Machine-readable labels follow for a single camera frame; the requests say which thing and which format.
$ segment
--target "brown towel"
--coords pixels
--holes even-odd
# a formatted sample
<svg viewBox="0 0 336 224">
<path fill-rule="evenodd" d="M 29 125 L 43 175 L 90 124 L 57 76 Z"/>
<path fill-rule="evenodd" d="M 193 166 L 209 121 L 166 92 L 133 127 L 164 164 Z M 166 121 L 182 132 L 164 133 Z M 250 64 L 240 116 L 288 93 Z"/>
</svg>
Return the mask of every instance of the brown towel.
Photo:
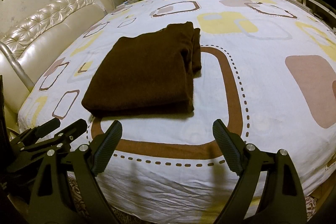
<svg viewBox="0 0 336 224">
<path fill-rule="evenodd" d="M 201 69 L 200 29 L 192 22 L 121 37 L 93 76 L 82 105 L 94 116 L 188 113 Z"/>
</svg>

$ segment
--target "bed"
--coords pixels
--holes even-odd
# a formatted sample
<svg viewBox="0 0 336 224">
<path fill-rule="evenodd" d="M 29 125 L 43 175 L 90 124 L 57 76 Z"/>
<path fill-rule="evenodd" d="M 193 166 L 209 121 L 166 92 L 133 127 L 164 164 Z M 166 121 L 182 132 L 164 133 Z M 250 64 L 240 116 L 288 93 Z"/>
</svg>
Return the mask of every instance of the bed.
<svg viewBox="0 0 336 224">
<path fill-rule="evenodd" d="M 100 13 L 95 22 L 83 19 L 78 13 L 83 8 L 69 15 L 65 20 L 73 16 L 72 21 L 89 26 L 56 53 L 53 47 L 67 36 L 58 29 L 62 23 L 25 47 L 7 42 L 19 63 L 22 55 L 29 56 L 22 68 L 33 83 L 31 92 L 8 58 L 1 66 L 8 68 L 7 116 L 14 121 L 18 113 L 21 132 L 53 117 L 62 128 L 82 118 L 88 129 L 73 142 L 76 149 L 115 119 L 122 123 L 123 138 L 97 177 L 111 205 L 155 223 L 212 223 L 238 181 L 212 136 L 218 118 L 260 150 L 286 149 L 305 195 L 333 173 L 336 37 L 322 22 L 285 0 L 143 0 L 117 10 L 97 2 L 87 6 L 106 15 Z M 186 21 L 201 29 L 202 70 L 194 79 L 193 114 L 98 119 L 82 107 L 92 76 L 118 38 Z M 44 43 L 36 43 L 47 32 Z M 32 45 L 36 52 L 27 55 Z M 48 64 L 40 62 L 44 55 Z M 265 175 L 247 216 L 257 209 Z"/>
</svg>

